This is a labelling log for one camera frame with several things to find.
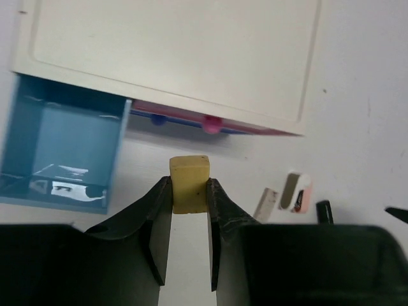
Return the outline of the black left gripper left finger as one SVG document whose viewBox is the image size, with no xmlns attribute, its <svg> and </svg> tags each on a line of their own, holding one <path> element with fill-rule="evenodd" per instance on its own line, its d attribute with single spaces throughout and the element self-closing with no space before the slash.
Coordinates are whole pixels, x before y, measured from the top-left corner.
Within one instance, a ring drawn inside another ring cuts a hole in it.
<svg viewBox="0 0 408 306">
<path fill-rule="evenodd" d="M 166 280 L 172 186 L 80 231 L 68 224 L 1 226 L 2 305 L 157 305 Z"/>
</svg>

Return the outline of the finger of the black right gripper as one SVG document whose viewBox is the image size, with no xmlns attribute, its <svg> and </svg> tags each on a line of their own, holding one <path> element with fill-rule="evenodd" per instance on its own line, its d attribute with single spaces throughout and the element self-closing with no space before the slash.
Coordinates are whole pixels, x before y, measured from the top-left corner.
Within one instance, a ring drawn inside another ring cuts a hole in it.
<svg viewBox="0 0 408 306">
<path fill-rule="evenodd" d="M 408 210 L 406 209 L 386 207 L 385 211 L 402 222 L 408 222 Z"/>
</svg>

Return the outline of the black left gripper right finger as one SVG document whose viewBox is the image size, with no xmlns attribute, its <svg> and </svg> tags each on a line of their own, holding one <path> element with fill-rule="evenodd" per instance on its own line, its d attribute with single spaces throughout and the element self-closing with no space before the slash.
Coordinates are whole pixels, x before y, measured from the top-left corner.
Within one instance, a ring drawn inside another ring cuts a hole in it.
<svg viewBox="0 0 408 306">
<path fill-rule="evenodd" d="M 377 226 L 262 224 L 207 182 L 218 305 L 406 305 L 407 259 Z"/>
</svg>

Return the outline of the white eraser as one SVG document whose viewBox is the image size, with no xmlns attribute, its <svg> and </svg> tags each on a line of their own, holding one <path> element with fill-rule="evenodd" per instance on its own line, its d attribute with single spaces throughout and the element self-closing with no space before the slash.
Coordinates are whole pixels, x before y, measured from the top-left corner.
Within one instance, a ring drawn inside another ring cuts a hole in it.
<svg viewBox="0 0 408 306">
<path fill-rule="evenodd" d="M 278 199 L 279 193 L 277 191 L 265 188 L 253 214 L 253 218 L 258 222 L 267 222 Z"/>
</svg>

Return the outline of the small yellow eraser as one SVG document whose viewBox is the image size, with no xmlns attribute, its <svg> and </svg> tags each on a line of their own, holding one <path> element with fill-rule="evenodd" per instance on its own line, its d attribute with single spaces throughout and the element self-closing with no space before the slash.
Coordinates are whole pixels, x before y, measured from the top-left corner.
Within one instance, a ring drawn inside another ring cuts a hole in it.
<svg viewBox="0 0 408 306">
<path fill-rule="evenodd" d="M 174 214 L 207 212 L 209 176 L 208 156 L 176 156 L 170 159 Z"/>
</svg>

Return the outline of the light blue drawer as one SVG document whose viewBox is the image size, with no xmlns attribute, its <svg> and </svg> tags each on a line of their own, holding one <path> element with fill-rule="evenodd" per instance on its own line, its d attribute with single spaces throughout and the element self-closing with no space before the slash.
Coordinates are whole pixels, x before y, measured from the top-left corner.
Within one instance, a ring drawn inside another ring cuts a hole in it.
<svg viewBox="0 0 408 306">
<path fill-rule="evenodd" d="M 21 75 L 1 158 L 1 201 L 105 214 L 131 100 Z"/>
</svg>

